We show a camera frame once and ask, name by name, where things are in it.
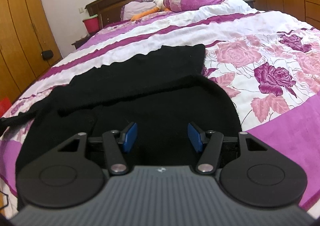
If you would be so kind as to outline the dark wooden nightstand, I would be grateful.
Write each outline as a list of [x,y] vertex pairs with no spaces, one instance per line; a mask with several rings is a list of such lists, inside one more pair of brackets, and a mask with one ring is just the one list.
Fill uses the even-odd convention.
[[91,37],[93,37],[95,35],[95,33],[93,34],[88,34],[87,36],[75,41],[74,43],[72,43],[72,46],[74,46],[76,49],[80,48],[81,46],[83,46]]

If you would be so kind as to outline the red plastic bucket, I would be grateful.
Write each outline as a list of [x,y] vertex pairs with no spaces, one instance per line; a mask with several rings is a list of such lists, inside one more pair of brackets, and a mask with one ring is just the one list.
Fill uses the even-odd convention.
[[100,30],[98,15],[93,15],[86,19],[83,19],[82,22],[85,25],[85,28],[89,34],[94,34]]

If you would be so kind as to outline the small black bag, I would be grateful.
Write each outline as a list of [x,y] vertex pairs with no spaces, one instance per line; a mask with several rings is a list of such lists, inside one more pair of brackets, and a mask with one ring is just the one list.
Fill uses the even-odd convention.
[[48,61],[51,58],[53,58],[54,53],[52,50],[44,50],[41,52],[41,56],[42,56],[43,60]]

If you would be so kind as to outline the white orange plush toy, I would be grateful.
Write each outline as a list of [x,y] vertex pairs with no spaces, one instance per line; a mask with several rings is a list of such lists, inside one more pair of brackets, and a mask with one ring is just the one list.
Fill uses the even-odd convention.
[[134,15],[131,17],[131,21],[136,21],[138,19],[141,19],[145,16],[148,16],[150,14],[153,14],[153,13],[157,13],[157,12],[160,12],[160,11],[164,11],[164,12],[170,12],[171,10],[169,8],[167,8],[165,5],[164,5],[164,0],[154,0],[153,1],[155,6],[147,11],[144,11],[144,12],[141,12],[141,13],[138,13],[137,15]]

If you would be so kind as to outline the red object on floor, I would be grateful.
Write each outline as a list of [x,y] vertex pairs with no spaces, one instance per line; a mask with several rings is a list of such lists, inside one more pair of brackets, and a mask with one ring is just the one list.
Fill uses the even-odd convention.
[[5,97],[0,100],[0,117],[8,111],[8,109],[12,106],[11,101],[8,97]]

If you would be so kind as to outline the purple floral bed quilt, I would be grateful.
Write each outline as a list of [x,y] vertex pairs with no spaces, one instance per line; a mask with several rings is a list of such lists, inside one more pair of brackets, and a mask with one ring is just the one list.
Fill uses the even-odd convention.
[[14,117],[56,86],[92,68],[117,65],[162,45],[206,47],[203,75],[231,98],[244,130],[297,162],[308,176],[300,206],[319,216],[319,31],[279,11],[223,0],[196,11],[160,12],[109,24],[52,67],[5,113]]

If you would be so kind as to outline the black knit cardigan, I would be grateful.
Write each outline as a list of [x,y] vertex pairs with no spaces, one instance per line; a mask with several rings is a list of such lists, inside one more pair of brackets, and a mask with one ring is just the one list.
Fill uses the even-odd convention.
[[122,63],[75,76],[25,113],[1,120],[1,131],[31,121],[16,172],[78,132],[98,137],[138,125],[132,165],[194,165],[187,125],[234,137],[240,120],[228,94],[203,76],[205,46],[163,46]]

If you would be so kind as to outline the lilac pillow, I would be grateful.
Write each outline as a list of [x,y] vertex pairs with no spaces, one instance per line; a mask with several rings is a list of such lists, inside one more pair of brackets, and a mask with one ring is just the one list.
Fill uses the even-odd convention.
[[120,19],[122,21],[130,20],[132,16],[147,11],[154,6],[154,2],[129,2],[121,8]]

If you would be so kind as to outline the brown wooden wardrobe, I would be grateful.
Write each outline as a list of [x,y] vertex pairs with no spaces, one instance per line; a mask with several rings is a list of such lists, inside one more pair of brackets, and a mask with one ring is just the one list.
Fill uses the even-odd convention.
[[[43,60],[41,52],[52,50]],[[41,0],[1,0],[1,98],[14,102],[62,56]]]

